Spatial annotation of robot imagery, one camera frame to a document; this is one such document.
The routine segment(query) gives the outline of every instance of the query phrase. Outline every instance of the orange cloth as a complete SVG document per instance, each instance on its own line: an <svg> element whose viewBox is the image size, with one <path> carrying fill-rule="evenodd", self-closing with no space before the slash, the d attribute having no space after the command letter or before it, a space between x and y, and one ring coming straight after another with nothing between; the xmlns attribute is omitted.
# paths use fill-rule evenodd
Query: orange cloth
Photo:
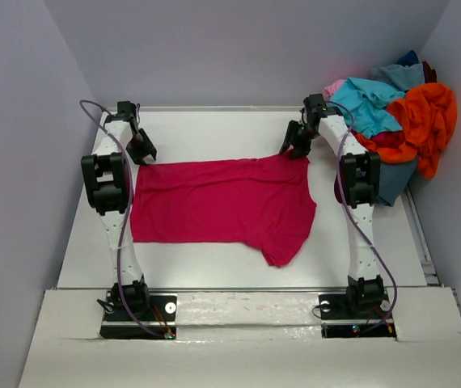
<svg viewBox="0 0 461 388"><path fill-rule="evenodd" d="M441 83L426 83L412 88L404 99L391 102L387 111L403 128L403 143L388 148L360 134L355 134L356 138L368 150L377 151L386 163L409 162L417 155L417 170L432 179L438 169L439 155L457 123L454 92Z"/></svg>

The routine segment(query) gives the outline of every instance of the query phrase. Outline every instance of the pink cloth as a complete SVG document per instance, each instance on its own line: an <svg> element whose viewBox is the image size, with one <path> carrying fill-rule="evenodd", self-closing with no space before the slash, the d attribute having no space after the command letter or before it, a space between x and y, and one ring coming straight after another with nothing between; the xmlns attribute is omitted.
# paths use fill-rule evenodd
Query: pink cloth
<svg viewBox="0 0 461 388"><path fill-rule="evenodd" d="M133 239L242 242L260 249L270 265L287 265L308 238L315 216L308 164L307 158L289 160L284 153L141 166L130 214Z"/></svg>
<svg viewBox="0 0 461 388"><path fill-rule="evenodd" d="M330 100L331 97L338 91L342 85L344 85L345 80L344 79L339 79L338 81L335 81L332 83L330 86L326 86L323 91L324 99Z"/></svg>

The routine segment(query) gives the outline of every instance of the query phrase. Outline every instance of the pile of clothes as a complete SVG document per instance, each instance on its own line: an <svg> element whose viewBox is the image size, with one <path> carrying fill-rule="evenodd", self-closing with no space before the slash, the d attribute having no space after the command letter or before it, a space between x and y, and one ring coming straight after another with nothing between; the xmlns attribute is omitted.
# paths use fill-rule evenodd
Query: pile of clothes
<svg viewBox="0 0 461 388"><path fill-rule="evenodd" d="M453 91L413 51L395 64L374 67L371 78L335 81L324 88L324 98L346 106L354 116L354 136L379 153L379 202L392 206L415 170L427 179L435 176L455 129L457 105Z"/></svg>

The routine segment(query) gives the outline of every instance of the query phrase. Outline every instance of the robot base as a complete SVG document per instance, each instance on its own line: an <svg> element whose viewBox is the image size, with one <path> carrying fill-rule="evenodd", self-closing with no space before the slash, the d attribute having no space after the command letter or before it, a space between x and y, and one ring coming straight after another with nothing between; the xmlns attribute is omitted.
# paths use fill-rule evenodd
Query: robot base
<svg viewBox="0 0 461 388"><path fill-rule="evenodd" d="M112 300L111 292L107 292L106 301ZM172 337L163 334L163 328L151 309L135 310L132 309L135 316L142 322L143 325L149 327L159 336L152 335L142 330L126 313L125 310L117 309L110 311L104 309L103 322L99 330L99 335L106 340L173 340L176 337L176 295L171 293L156 293L150 295L151 308L157 307L160 314L163 316L169 326Z"/></svg>

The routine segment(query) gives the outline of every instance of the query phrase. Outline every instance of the blue cloth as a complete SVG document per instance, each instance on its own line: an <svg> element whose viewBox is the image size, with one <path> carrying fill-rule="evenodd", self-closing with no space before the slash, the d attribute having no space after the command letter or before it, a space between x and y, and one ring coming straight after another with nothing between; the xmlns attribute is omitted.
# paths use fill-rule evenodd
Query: blue cloth
<svg viewBox="0 0 461 388"><path fill-rule="evenodd" d="M401 91L409 91L425 83L422 63L407 67L402 65L373 67L370 75L374 80L385 82Z"/></svg>
<svg viewBox="0 0 461 388"><path fill-rule="evenodd" d="M394 206L408 180L417 167L417 158L406 163L388 164L382 162L379 168L379 191L376 202L386 206Z"/></svg>
<svg viewBox="0 0 461 388"><path fill-rule="evenodd" d="M419 63L419 58L414 50L410 50L396 62L397 65L412 66Z"/></svg>
<svg viewBox="0 0 461 388"><path fill-rule="evenodd" d="M385 108L395 99L403 97L405 97L403 91L398 91L386 83L347 78L331 101L346 106L354 115L354 130L370 139L380 132L401 130L401 125ZM351 125L349 115L342 112L345 123Z"/></svg>

